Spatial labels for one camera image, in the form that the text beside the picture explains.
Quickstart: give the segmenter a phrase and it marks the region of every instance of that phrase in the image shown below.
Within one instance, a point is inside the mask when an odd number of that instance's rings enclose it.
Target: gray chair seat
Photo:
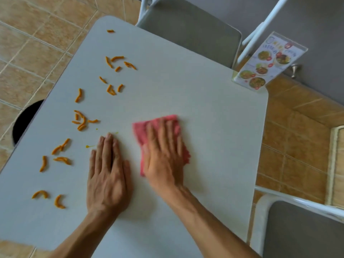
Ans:
[[[231,68],[241,33],[185,0],[158,0],[138,27]]]

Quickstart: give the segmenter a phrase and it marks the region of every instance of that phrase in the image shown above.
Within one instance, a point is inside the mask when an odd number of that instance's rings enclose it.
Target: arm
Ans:
[[[129,162],[122,162],[118,141],[108,133],[92,150],[87,181],[88,213],[75,231],[61,243],[50,258],[91,257],[132,196]]]
[[[158,195],[170,206],[206,258],[257,258],[246,243],[233,234],[183,186],[183,142],[173,134],[173,123],[160,121],[157,137],[147,125],[144,173]]]

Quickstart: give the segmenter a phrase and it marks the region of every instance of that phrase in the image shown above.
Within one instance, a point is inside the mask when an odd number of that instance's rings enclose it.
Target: finger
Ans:
[[[170,151],[175,153],[175,142],[173,134],[173,121],[167,121],[167,138],[169,142]]]
[[[128,196],[131,197],[134,188],[133,188],[133,184],[131,180],[130,163],[128,160],[125,160],[123,162],[123,174],[124,174],[124,180],[126,183]]]
[[[177,137],[177,153],[179,156],[183,156],[183,139],[180,134]]]
[[[148,172],[149,162],[150,162],[150,152],[147,144],[144,144],[143,147],[144,152],[144,174]]]
[[[113,150],[113,164],[111,172],[117,173],[123,176],[123,165],[122,165],[122,155],[121,151],[119,150],[119,142],[117,139],[114,138],[112,143],[112,150]]]
[[[169,148],[167,146],[167,137],[166,137],[166,125],[165,120],[161,118],[159,120],[159,129],[157,131],[157,137],[159,140],[159,145],[162,152],[169,152]]]
[[[155,135],[155,131],[151,123],[147,124],[146,127],[147,137],[148,137],[148,147],[151,152],[159,150],[159,144],[157,141],[157,137]]]
[[[94,169],[96,166],[96,151],[91,151],[91,156],[89,157],[89,172],[88,172],[88,180],[90,180],[94,175]]]
[[[96,165],[95,165],[95,170],[94,174],[97,175],[101,172],[101,163],[102,163],[102,153],[103,153],[103,147],[104,147],[104,137],[101,136],[98,141],[97,145],[97,153],[96,153]]]
[[[102,153],[102,168],[101,170],[111,172],[111,162],[112,162],[112,141],[113,135],[108,133],[104,140],[104,147]]]

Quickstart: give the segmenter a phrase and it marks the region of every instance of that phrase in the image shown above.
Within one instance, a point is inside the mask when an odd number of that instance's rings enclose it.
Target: menu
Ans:
[[[259,90],[287,69],[308,49],[273,32],[241,68],[233,81],[251,90]]]

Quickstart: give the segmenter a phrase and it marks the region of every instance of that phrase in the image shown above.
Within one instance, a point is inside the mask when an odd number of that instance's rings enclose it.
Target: pink cloth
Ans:
[[[175,137],[177,137],[177,135],[180,133],[180,126],[179,126],[177,115],[170,115],[170,116],[166,116],[163,118],[166,121],[167,120],[173,120],[173,130],[174,130]],[[144,144],[147,144],[147,142],[148,142],[147,133],[146,133],[146,126],[149,122],[151,122],[154,130],[157,131],[157,129],[159,127],[159,119],[160,118],[149,120],[149,121],[136,122],[136,123],[132,124],[132,129],[134,131],[134,135],[135,135],[137,142],[139,143],[140,148],[141,148],[141,169],[140,169],[141,176],[144,176],[144,153],[143,153],[142,146]],[[189,151],[187,150],[186,146],[183,145],[184,165],[190,163],[190,157],[191,156],[190,156]]]

